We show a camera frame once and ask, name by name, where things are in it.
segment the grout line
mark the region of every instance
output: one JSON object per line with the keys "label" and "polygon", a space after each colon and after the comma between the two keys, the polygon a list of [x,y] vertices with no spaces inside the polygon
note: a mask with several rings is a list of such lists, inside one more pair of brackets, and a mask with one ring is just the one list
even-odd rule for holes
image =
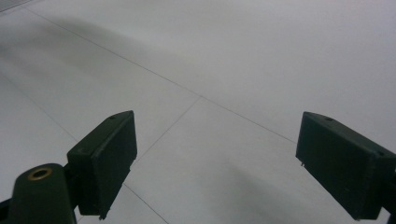
{"label": "grout line", "polygon": [[80,222],[85,216],[80,217],[77,222]]}
{"label": "grout line", "polygon": [[21,88],[19,88],[11,79],[9,79],[7,76],[3,76],[8,82],[14,86],[22,95],[24,95],[26,98],[28,98],[35,106],[38,107],[39,110],[41,110],[47,117],[49,117],[53,122],[55,122],[67,135],[69,135],[73,140],[78,142],[78,140],[70,133],[68,132],[58,121],[56,121],[50,114],[47,113],[38,103],[36,103],[26,92],[22,91]]}
{"label": "grout line", "polygon": [[189,112],[191,109],[192,109],[192,107],[201,99],[201,97],[202,96],[199,96],[195,101],[194,101],[194,103],[192,103],[192,105],[190,105],[190,107],[186,110],[186,111],[184,111],[184,113],[182,114],[182,115],[180,115],[180,117],[178,117],[178,119],[163,133],[163,134],[161,134],[161,136],[157,139],[157,140],[155,140],[155,142],[145,151],[145,153],[143,153],[143,155],[142,156],[140,156],[140,158],[137,160],[137,161],[135,161],[134,162],[134,164],[132,164],[132,166],[131,166],[131,169],[132,169],[132,167],[134,167],[148,152],[149,152],[149,150],[152,148],[152,147],[154,147],[155,146],[155,144],[157,144],[157,142],[158,141],[160,141],[160,139],[162,139],[163,138],[163,136],[166,134],[166,133],[168,133],[169,132],[169,130],[171,130],[172,128],[173,128],[173,126],[175,126],[175,124],[176,123],[178,123],[178,121],[181,119],[181,118],[183,118],[186,114],[187,114],[187,112]]}
{"label": "grout line", "polygon": [[146,203],[139,195],[137,195],[131,188],[129,188],[126,184],[123,184],[128,190],[130,190],[137,198],[139,198],[143,203],[145,203],[149,209],[151,209],[157,216],[159,216],[165,223],[169,224],[157,211],[155,211],[148,203]]}
{"label": "grout line", "polygon": [[79,35],[79,34],[73,32],[73,31],[71,31],[71,30],[69,30],[69,29],[67,29],[67,28],[64,28],[62,25],[60,25],[60,24],[58,24],[58,23],[55,23],[55,22],[53,22],[53,21],[50,21],[50,20],[47,19],[46,17],[44,17],[44,16],[42,16],[42,15],[40,15],[40,14],[37,14],[37,13],[33,12],[32,10],[30,10],[30,9],[27,8],[27,7],[24,7],[24,6],[22,6],[22,7],[25,8],[26,10],[28,10],[29,12],[31,12],[31,13],[37,15],[38,17],[42,18],[43,20],[48,21],[48,22],[50,22],[50,23],[52,23],[52,24],[54,24],[54,25],[56,25],[56,26],[58,26],[58,27],[60,27],[60,28],[62,28],[62,29],[64,29],[64,30],[66,30],[66,31],[68,31],[68,32],[70,32],[70,33],[72,33],[73,35],[76,35],[76,36],[78,36],[78,37],[80,37],[80,38],[82,38],[82,39],[84,39],[84,40],[86,40],[86,41],[88,41],[88,42],[94,44],[95,46],[97,46],[97,47],[99,47],[99,48],[101,48],[101,49],[104,49],[104,50],[106,50],[106,51],[108,51],[108,52],[110,52],[110,53],[112,53],[112,54],[114,54],[114,55],[116,55],[116,56],[119,56],[120,58],[122,58],[123,60],[125,60],[125,61],[127,61],[127,62],[129,62],[129,63],[133,63],[133,64],[135,64],[136,66],[139,66],[139,67],[145,69],[146,71],[149,71],[150,73],[152,73],[152,74],[154,74],[154,75],[156,75],[156,76],[158,76],[158,77],[161,77],[161,78],[163,78],[163,79],[165,79],[165,80],[167,80],[167,81],[169,81],[169,82],[171,82],[171,83],[173,83],[173,84],[179,86],[180,88],[182,88],[182,89],[184,89],[184,90],[186,90],[186,91],[192,92],[192,93],[195,94],[195,95],[198,95],[198,96],[200,96],[200,97],[203,97],[204,99],[206,99],[207,101],[211,102],[212,104],[218,105],[218,106],[220,106],[221,108],[224,108],[224,109],[226,109],[227,111],[230,111],[230,112],[234,113],[236,116],[238,116],[238,117],[240,117],[240,118],[242,118],[242,119],[246,119],[246,120],[250,121],[251,123],[258,125],[259,127],[264,128],[264,129],[267,130],[268,132],[274,133],[274,134],[278,135],[279,137],[282,137],[282,138],[284,138],[284,139],[286,139],[286,140],[288,140],[288,141],[290,141],[290,142],[292,142],[292,143],[294,143],[294,144],[297,144],[295,141],[289,139],[288,137],[286,137],[286,136],[284,136],[284,135],[282,135],[282,134],[280,134],[280,133],[277,133],[277,132],[275,132],[275,131],[272,131],[271,129],[268,129],[268,128],[266,128],[265,126],[262,126],[262,125],[260,125],[259,123],[255,122],[255,121],[253,121],[253,120],[251,120],[251,119],[248,119],[248,118],[246,118],[246,117],[244,117],[244,116],[242,116],[242,115],[240,115],[240,114],[238,114],[238,113],[232,111],[231,109],[229,109],[229,108],[223,106],[223,105],[220,105],[220,104],[214,102],[213,100],[209,100],[208,98],[204,97],[203,95],[201,95],[201,94],[199,94],[199,93],[197,93],[197,92],[195,92],[195,91],[192,91],[192,90],[190,90],[190,89],[188,89],[188,88],[186,88],[186,87],[184,87],[184,86],[182,86],[182,85],[176,83],[175,81],[173,81],[173,80],[167,78],[167,77],[161,76],[160,74],[158,74],[158,73],[156,73],[156,72],[154,72],[154,71],[148,69],[147,67],[144,67],[143,65],[140,65],[139,63],[135,63],[135,62],[129,60],[128,58],[119,55],[118,53],[114,52],[113,50],[108,49],[108,48],[105,48],[105,47],[103,47],[103,46],[101,46],[101,45],[99,45],[99,44],[93,42],[92,40],[88,39],[87,37],[84,37],[84,36],[82,36],[82,35]]}
{"label": "grout line", "polygon": [[240,115],[240,114],[238,114],[238,113],[232,111],[231,109],[229,109],[229,108],[227,108],[227,107],[225,107],[225,106],[223,106],[223,105],[220,105],[220,104],[218,104],[218,103],[216,103],[216,102],[214,102],[214,101],[212,101],[212,100],[209,100],[209,99],[207,99],[207,98],[204,97],[204,96],[201,96],[201,97],[204,98],[204,99],[206,99],[207,101],[209,101],[209,102],[212,103],[212,104],[218,105],[219,107],[221,107],[221,108],[223,108],[223,109],[225,109],[225,110],[227,110],[227,111],[230,111],[231,113],[235,114],[235,115],[238,116],[238,117],[241,117],[242,119],[246,119],[246,120],[252,122],[253,124],[255,124],[255,125],[257,125],[257,126],[259,126],[259,127],[261,127],[261,128],[264,128],[265,130],[267,130],[267,131],[270,132],[270,133],[274,133],[274,134],[276,134],[277,136],[279,136],[279,137],[281,137],[281,138],[284,138],[284,139],[286,139],[286,140],[288,140],[288,141],[290,141],[290,142],[292,142],[292,143],[294,143],[294,144],[297,144],[296,142],[294,142],[293,140],[289,139],[288,137],[283,136],[282,134],[277,133],[277,132],[275,132],[275,131],[272,131],[271,129],[268,129],[268,128],[266,128],[266,127],[260,125],[259,123],[257,123],[257,122],[255,122],[255,121],[251,120],[251,119],[245,118],[244,116],[242,116],[242,115]]}
{"label": "grout line", "polygon": [[30,1],[32,1],[32,0],[24,0],[24,1],[21,1],[21,2],[19,2],[17,4],[15,4],[15,5],[11,4],[11,5],[7,6],[7,7],[1,8],[0,12],[5,12],[7,10],[10,10],[10,9],[14,8],[14,7],[19,7],[19,6],[23,5],[23,4],[26,4],[26,3],[30,2]]}
{"label": "grout line", "polygon": [[69,29],[63,27],[62,25],[60,25],[60,24],[58,24],[58,23],[56,23],[56,22],[50,21],[50,20],[47,19],[46,17],[44,17],[44,16],[42,16],[42,15],[40,15],[40,14],[37,14],[37,13],[35,13],[34,11],[30,10],[28,7],[24,7],[24,6],[22,6],[22,7],[25,8],[26,10],[28,10],[29,12],[31,12],[31,13],[37,15],[38,17],[42,18],[43,20],[48,21],[48,22],[50,22],[50,23],[52,23],[52,24],[54,24],[54,25],[56,25],[56,26],[58,26],[58,27],[60,27],[60,28],[62,28],[62,29],[64,29],[64,30],[66,30],[66,31],[70,32],[71,34],[76,35],[76,36],[78,36],[78,37],[80,37],[80,38],[82,38],[82,39],[84,39],[84,40],[86,40],[86,41],[88,41],[88,42],[94,44],[95,46],[99,47],[100,49],[104,49],[104,50],[110,52],[111,54],[114,54],[114,55],[116,55],[116,56],[122,58],[123,60],[125,60],[125,61],[127,61],[127,62],[129,62],[129,63],[133,63],[134,65],[136,65],[136,66],[138,66],[138,67],[140,67],[140,68],[143,68],[144,70],[146,70],[146,71],[148,71],[148,72],[150,72],[150,73],[152,73],[152,74],[154,74],[154,75],[156,75],[156,76],[158,76],[158,77],[161,77],[161,78],[163,78],[163,79],[165,79],[165,80],[167,80],[167,81],[169,81],[169,82],[171,82],[171,83],[173,83],[173,84],[179,86],[180,88],[182,88],[182,89],[184,89],[184,90],[186,90],[186,91],[189,91],[189,92],[194,93],[195,95],[201,96],[201,95],[198,94],[197,92],[192,91],[192,90],[189,90],[189,89],[187,89],[186,87],[184,87],[184,86],[182,86],[182,85],[176,83],[175,81],[172,81],[171,79],[169,79],[169,78],[167,78],[167,77],[163,77],[163,76],[161,76],[160,74],[158,74],[158,73],[156,73],[156,72],[154,72],[154,71],[148,69],[147,67],[145,67],[145,66],[143,66],[143,65],[140,65],[139,63],[135,63],[134,61],[131,61],[131,60],[129,60],[128,58],[126,58],[126,57],[124,57],[124,56],[122,56],[122,55],[119,55],[118,53],[114,52],[113,50],[108,49],[108,48],[106,48],[106,47],[104,47],[104,46],[101,46],[101,45],[99,45],[99,44],[93,42],[92,40],[90,40],[89,38],[87,38],[87,37],[85,37],[85,36],[83,36],[83,35],[79,35],[78,33],[76,33],[76,32],[74,32],[74,31],[72,31],[72,30],[69,30]]}

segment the white floor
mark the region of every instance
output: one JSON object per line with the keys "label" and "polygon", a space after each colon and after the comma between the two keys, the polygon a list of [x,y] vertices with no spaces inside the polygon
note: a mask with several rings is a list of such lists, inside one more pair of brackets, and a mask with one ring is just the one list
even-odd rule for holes
{"label": "white floor", "polygon": [[132,109],[103,223],[355,223],[295,159],[301,116],[396,152],[395,72],[391,0],[34,0],[0,13],[0,201]]}

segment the floor tile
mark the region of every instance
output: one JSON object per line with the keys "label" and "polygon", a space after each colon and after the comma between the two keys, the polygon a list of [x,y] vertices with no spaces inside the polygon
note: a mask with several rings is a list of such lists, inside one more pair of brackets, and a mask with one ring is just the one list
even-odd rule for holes
{"label": "floor tile", "polygon": [[27,10],[0,29],[2,73],[77,140],[133,110],[140,157],[198,99]]}
{"label": "floor tile", "polygon": [[295,148],[201,99],[125,183],[172,224],[355,223],[301,166]]}
{"label": "floor tile", "polygon": [[75,143],[0,74],[0,202],[11,197],[15,179],[25,171],[45,163],[66,165]]}
{"label": "floor tile", "polygon": [[47,0],[29,9],[293,141],[307,110],[396,145],[392,0]]}
{"label": "floor tile", "polygon": [[152,211],[143,201],[126,187],[122,187],[119,195],[111,206],[105,220],[99,222],[98,217],[84,217],[79,224],[166,224],[166,222]]}

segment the screw hole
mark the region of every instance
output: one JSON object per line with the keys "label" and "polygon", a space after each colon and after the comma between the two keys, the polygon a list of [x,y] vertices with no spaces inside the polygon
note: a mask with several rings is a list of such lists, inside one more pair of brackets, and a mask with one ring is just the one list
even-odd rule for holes
{"label": "screw hole", "polygon": [[35,172],[35,173],[33,174],[33,177],[39,178],[39,177],[41,177],[41,176],[46,175],[47,173],[48,173],[47,170],[40,170],[40,171]]}
{"label": "screw hole", "polygon": [[34,171],[32,171],[29,175],[28,175],[28,179],[35,181],[35,180],[40,180],[43,178],[46,178],[47,176],[49,176],[52,173],[52,169],[50,169],[49,167],[43,167],[43,168],[38,168]]}

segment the white surface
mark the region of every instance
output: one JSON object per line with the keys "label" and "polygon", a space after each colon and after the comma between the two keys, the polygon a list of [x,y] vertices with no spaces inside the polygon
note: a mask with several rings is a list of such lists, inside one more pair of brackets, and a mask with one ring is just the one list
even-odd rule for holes
{"label": "white surface", "polygon": [[304,110],[395,150],[394,1],[23,7],[0,13],[3,199],[130,109],[137,196],[122,189],[107,223],[354,223],[294,158]]}
{"label": "white surface", "polygon": [[396,150],[393,0],[46,0],[29,9],[295,142],[308,110]]}
{"label": "white surface", "polygon": [[1,19],[3,73],[77,140],[133,110],[140,157],[198,98],[26,10]]}
{"label": "white surface", "polygon": [[355,223],[295,159],[295,148],[200,100],[133,167],[126,185],[175,224]]}

